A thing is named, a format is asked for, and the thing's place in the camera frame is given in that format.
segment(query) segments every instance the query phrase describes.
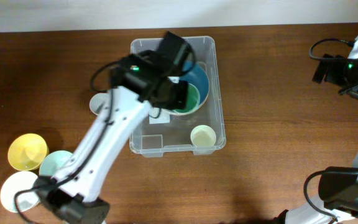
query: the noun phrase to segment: blue bowl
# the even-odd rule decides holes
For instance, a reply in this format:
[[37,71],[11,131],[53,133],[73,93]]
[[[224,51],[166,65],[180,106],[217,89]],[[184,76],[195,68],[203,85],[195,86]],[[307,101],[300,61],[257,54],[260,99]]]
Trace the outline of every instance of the blue bowl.
[[[183,71],[191,68],[192,64],[193,62],[186,61],[183,66]],[[179,77],[179,80],[187,81],[198,89],[198,92],[200,93],[200,105],[198,108],[200,108],[205,103],[209,94],[209,79],[203,68],[196,64],[190,72]]]

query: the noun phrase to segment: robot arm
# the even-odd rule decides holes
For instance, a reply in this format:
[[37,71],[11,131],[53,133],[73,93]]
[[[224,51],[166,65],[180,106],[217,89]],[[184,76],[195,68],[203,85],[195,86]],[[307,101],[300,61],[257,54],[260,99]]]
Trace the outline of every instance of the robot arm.
[[189,72],[193,67],[185,72],[182,68],[191,54],[194,66],[191,46],[168,32],[156,51],[112,63],[109,103],[105,102],[70,160],[53,177],[41,176],[35,181],[32,190],[44,207],[68,223],[103,222],[109,204],[99,193],[133,129],[149,115],[152,106],[170,110],[186,106],[187,82],[173,83],[168,77]]
[[[358,58],[358,37],[349,58]],[[340,94],[348,94],[358,99],[358,68],[349,71],[352,67],[353,64],[351,66],[348,63],[332,63],[329,65],[322,61],[313,81],[321,83],[323,77],[325,77],[327,82],[343,87],[339,91]],[[358,172],[358,153],[353,161],[353,168],[329,167],[326,170]],[[358,218],[358,175],[323,174],[319,183],[319,196],[313,197],[311,202],[318,209],[335,215],[338,222]],[[287,213],[283,212],[281,216],[285,224],[336,223],[332,217],[317,212],[308,203]]]

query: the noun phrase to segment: white wall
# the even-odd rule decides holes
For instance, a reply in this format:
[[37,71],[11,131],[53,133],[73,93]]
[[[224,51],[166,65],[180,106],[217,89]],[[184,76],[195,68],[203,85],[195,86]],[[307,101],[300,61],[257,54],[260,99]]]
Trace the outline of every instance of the white wall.
[[0,32],[358,22],[358,0],[0,0]]

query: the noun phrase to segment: plastic cup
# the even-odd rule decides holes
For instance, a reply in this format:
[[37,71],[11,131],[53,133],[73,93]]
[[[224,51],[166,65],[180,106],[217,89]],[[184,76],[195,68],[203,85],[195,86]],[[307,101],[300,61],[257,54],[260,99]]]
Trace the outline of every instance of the plastic cup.
[[94,95],[89,102],[89,108],[91,109],[92,113],[95,115],[99,115],[100,111],[104,103],[109,99],[108,93],[98,93]]
[[53,176],[72,156],[68,151],[56,151],[49,154],[41,163],[39,174],[42,176]]
[[10,165],[17,170],[35,170],[49,153],[47,143],[38,134],[24,134],[12,142],[7,152]]
[[[3,207],[10,212],[17,212],[14,205],[14,196],[21,190],[31,189],[37,175],[29,171],[20,171],[11,175],[2,185],[0,200]],[[39,203],[39,198],[34,192],[21,194],[17,198],[17,203],[21,212],[24,212]]]
[[194,146],[213,146],[216,142],[216,133],[207,125],[199,125],[191,131],[190,139]]

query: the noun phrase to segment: black mount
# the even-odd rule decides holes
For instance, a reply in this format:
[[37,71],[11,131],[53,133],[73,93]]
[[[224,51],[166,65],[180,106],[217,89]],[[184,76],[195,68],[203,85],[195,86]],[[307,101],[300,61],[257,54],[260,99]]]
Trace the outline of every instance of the black mount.
[[[328,167],[326,170],[354,172],[358,168]],[[350,213],[358,218],[358,175],[323,174],[318,193],[325,208]]]
[[102,223],[109,212],[110,205],[96,199],[94,202],[84,203],[83,197],[76,195],[71,197],[60,189],[56,189],[55,181],[51,177],[40,176],[34,183],[34,187],[41,187],[35,191],[42,205],[53,212],[61,220],[70,224]]
[[[333,58],[332,55],[324,54],[324,58]],[[358,99],[358,63],[349,62],[320,62],[313,76],[313,81],[322,81],[340,86],[340,95],[349,95]]]
[[111,86],[124,86],[148,100],[153,107],[183,109],[186,106],[188,83],[173,83],[168,77],[180,77],[183,64],[194,51],[181,37],[167,32],[156,51],[146,50],[118,61],[111,69]]

